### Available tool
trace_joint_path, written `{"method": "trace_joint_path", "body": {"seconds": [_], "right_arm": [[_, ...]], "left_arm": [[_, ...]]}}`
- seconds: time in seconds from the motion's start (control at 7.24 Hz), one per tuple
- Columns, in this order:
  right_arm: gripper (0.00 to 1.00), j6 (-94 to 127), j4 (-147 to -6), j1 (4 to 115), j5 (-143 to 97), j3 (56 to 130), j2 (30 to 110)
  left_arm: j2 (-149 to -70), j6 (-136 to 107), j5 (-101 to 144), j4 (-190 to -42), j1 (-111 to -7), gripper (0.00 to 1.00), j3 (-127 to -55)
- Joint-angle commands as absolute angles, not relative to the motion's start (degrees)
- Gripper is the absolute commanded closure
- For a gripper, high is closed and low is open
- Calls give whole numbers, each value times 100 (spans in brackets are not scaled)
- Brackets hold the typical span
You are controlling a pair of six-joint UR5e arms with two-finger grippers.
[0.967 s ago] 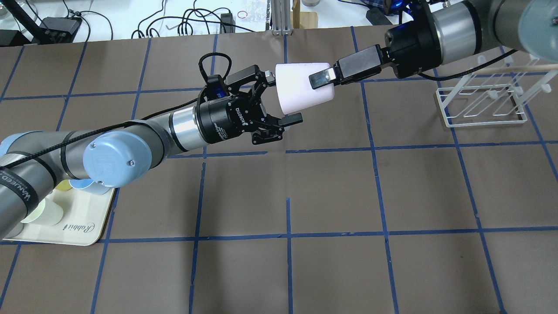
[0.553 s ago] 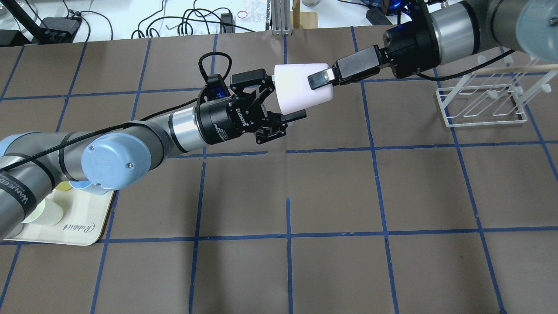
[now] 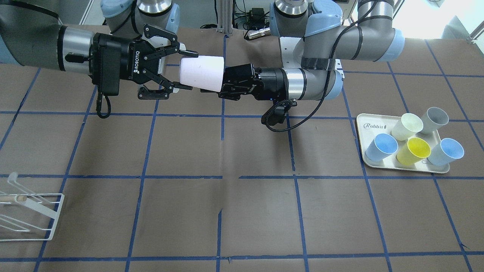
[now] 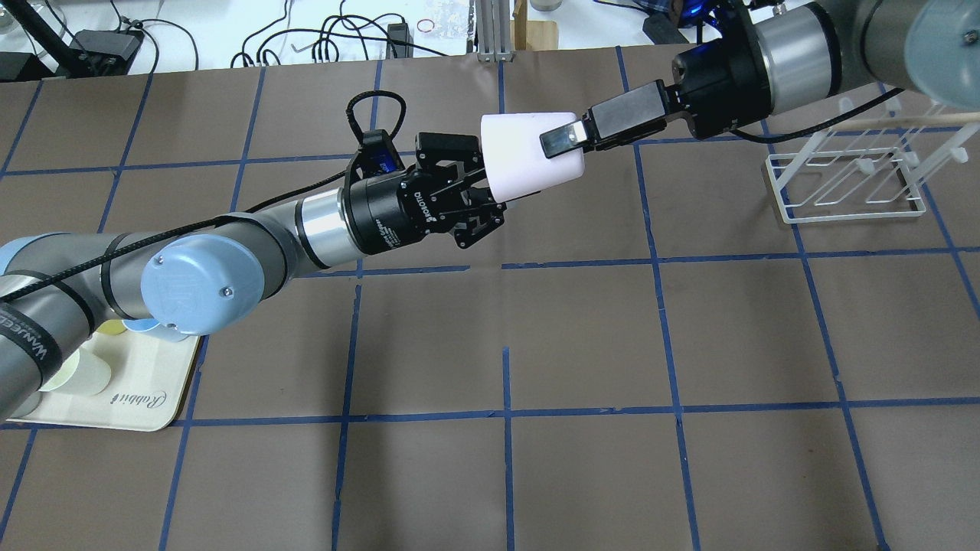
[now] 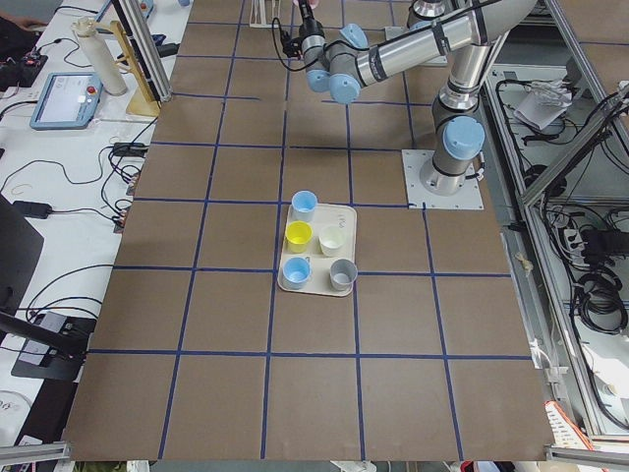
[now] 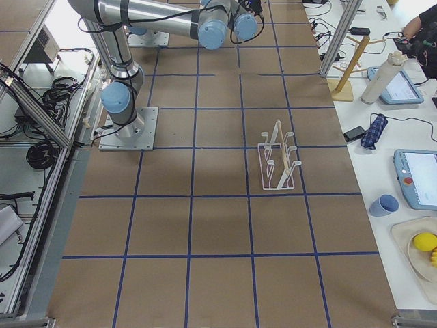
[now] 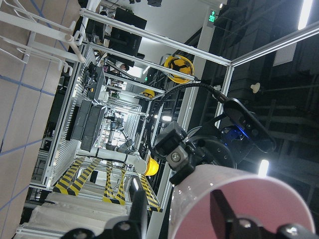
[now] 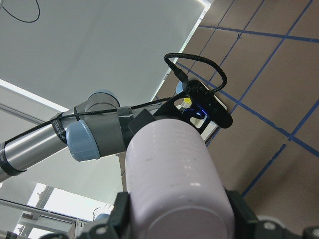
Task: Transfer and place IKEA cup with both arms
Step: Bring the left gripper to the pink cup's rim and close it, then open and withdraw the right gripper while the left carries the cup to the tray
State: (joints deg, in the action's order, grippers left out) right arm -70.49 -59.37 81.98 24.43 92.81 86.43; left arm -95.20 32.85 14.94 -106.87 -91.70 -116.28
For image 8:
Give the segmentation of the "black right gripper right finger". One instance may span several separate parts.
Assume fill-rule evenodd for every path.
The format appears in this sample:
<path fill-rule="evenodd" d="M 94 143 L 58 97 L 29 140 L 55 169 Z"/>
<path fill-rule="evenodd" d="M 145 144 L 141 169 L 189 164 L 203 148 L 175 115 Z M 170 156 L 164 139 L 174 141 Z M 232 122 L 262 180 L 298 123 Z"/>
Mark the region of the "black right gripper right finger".
<path fill-rule="evenodd" d="M 235 217 L 235 238 L 253 239 L 259 221 L 257 216 L 237 191 L 225 189 L 225 192 Z"/>

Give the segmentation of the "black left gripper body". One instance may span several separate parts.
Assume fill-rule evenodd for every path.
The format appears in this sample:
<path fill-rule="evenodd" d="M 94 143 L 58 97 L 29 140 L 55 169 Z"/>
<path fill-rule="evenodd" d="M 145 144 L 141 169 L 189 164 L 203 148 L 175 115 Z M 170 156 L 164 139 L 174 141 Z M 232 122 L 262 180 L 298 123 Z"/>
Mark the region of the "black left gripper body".
<path fill-rule="evenodd" d="M 201 135 L 204 141 L 209 139 L 209 118 L 191 100 L 191 105 L 185 104 L 183 99 L 186 96 L 173 96 L 158 99 L 142 105 L 132 107 L 133 110 L 140 110 L 128 123 L 131 133 L 136 134 L 147 124 L 156 120 L 176 119 L 190 124 Z"/>

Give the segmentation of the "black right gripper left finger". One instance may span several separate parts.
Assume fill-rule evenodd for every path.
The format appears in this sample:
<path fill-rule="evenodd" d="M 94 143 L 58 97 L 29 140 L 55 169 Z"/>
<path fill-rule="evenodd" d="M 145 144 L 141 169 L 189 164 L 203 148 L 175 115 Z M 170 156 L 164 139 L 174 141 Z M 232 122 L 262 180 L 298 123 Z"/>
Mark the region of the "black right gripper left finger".
<path fill-rule="evenodd" d="M 108 239 L 130 239 L 130 194 L 120 192 L 114 202 L 114 208 L 107 222 Z"/>

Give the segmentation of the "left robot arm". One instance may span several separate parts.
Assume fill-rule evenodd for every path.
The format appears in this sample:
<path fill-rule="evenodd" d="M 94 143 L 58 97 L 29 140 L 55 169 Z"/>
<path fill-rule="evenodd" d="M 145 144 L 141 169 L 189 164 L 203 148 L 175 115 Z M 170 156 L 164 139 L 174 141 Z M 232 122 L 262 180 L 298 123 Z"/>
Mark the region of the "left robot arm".
<path fill-rule="evenodd" d="M 211 164 L 202 129 L 190 120 L 204 114 L 195 106 L 178 109 L 174 103 L 181 97 L 122 107 L 111 92 L 93 93 L 74 109 L 3 142 L 0 179 L 22 174 L 65 148 L 79 162 L 124 152 L 129 181 L 196 175 Z"/>

